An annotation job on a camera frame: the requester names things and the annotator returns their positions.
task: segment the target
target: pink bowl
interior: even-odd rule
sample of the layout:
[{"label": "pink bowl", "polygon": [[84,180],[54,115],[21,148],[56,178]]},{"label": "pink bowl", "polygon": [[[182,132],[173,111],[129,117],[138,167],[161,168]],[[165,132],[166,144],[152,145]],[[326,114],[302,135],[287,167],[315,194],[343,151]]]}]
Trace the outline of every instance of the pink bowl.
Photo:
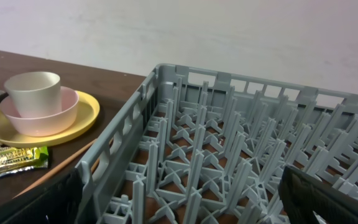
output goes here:
[{"label": "pink bowl", "polygon": [[28,136],[48,136],[59,133],[70,127],[77,115],[79,96],[75,90],[60,87],[62,112],[41,118],[21,118],[12,98],[6,97],[0,104],[1,112],[12,123],[16,131]]}]

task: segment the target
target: cup rim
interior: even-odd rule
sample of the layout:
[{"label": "cup rim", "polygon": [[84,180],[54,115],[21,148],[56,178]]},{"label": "cup rim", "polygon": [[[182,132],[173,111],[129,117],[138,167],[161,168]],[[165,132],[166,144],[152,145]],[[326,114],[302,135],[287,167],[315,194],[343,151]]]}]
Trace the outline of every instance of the cup rim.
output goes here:
[{"label": "cup rim", "polygon": [[28,120],[28,121],[35,120],[35,119],[51,118],[51,117],[53,117],[53,116],[60,115],[60,114],[62,114],[62,113],[64,113],[64,112],[66,112],[66,111],[72,109],[74,106],[76,106],[76,105],[78,104],[78,102],[79,102],[79,100],[80,100],[80,96],[79,96],[78,93],[77,93],[75,90],[73,90],[72,88],[68,88],[68,87],[65,87],[65,86],[61,86],[61,87],[60,87],[60,91],[61,91],[62,89],[69,89],[70,91],[74,91],[74,92],[75,92],[75,95],[76,95],[76,100],[75,100],[74,104],[73,104],[71,107],[69,107],[69,108],[67,108],[67,109],[65,109],[64,111],[61,111],[61,112],[59,112],[59,113],[55,113],[55,114],[52,114],[52,115],[43,116],[43,117],[39,117],[39,118],[21,118],[21,117],[16,117],[16,116],[8,115],[8,114],[6,114],[6,113],[4,113],[4,112],[2,111],[2,109],[1,109],[1,104],[2,104],[4,101],[6,101],[8,98],[10,98],[10,96],[7,96],[7,97],[5,97],[5,99],[2,100],[2,102],[0,103],[0,110],[1,110],[1,112],[2,112],[5,116],[7,116],[7,117],[9,117],[9,118],[19,119],[19,120]]},{"label": "cup rim", "polygon": [[[16,78],[20,78],[22,76],[26,76],[26,75],[31,75],[31,74],[36,74],[36,73],[44,73],[44,74],[47,74],[47,75],[53,75],[55,77],[57,77],[57,81],[49,86],[46,86],[46,87],[43,87],[43,88],[38,88],[38,89],[34,89],[34,90],[15,90],[13,88],[8,88],[7,85],[9,84],[9,82],[11,82],[12,80],[16,79]],[[30,91],[39,91],[39,90],[46,90],[54,85],[56,85],[57,83],[60,83],[60,76],[56,73],[53,73],[53,72],[25,72],[25,73],[21,73],[21,74],[18,74],[18,75],[14,75],[12,76],[11,78],[9,78],[8,80],[5,81],[4,83],[4,88],[5,90],[9,90],[9,91],[16,91],[16,92],[22,92],[22,93],[25,93],[25,92],[30,92]]]}]

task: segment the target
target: black object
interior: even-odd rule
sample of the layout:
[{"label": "black object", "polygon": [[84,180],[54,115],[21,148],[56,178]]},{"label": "black object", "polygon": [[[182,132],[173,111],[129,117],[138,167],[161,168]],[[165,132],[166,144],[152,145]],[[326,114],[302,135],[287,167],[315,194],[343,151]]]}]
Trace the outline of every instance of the black object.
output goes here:
[{"label": "black object", "polygon": [[74,223],[82,188],[78,170],[72,169],[1,206],[0,223]]},{"label": "black object", "polygon": [[316,212],[327,223],[358,223],[358,201],[308,174],[286,166],[278,194],[291,223],[318,224]]}]

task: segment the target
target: gray crate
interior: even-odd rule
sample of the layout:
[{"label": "gray crate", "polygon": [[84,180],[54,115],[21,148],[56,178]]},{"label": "gray crate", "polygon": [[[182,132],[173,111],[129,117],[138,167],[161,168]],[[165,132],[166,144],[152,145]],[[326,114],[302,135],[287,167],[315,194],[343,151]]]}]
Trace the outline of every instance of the gray crate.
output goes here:
[{"label": "gray crate", "polygon": [[[189,83],[194,73],[209,82]],[[341,101],[321,106],[327,97]],[[180,209],[183,223],[288,223],[277,192],[287,165],[358,200],[358,95],[157,65],[76,165],[78,223],[177,223]],[[145,220],[148,200],[159,209]]]}]

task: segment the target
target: brown wooden table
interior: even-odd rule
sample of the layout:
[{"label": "brown wooden table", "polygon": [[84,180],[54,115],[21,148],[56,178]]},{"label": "brown wooden table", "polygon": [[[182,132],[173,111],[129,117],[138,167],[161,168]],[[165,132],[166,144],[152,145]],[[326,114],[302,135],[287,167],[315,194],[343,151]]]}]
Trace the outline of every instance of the brown wooden table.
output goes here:
[{"label": "brown wooden table", "polygon": [[[10,201],[11,198],[46,174],[51,168],[97,138],[145,78],[138,75],[0,51],[0,90],[4,89],[3,84],[9,77],[36,71],[59,74],[63,86],[93,95],[99,101],[100,114],[92,128],[83,135],[49,148],[48,169],[32,170],[0,178],[0,205]],[[81,156],[63,169],[61,173],[74,167],[80,158]]]}]

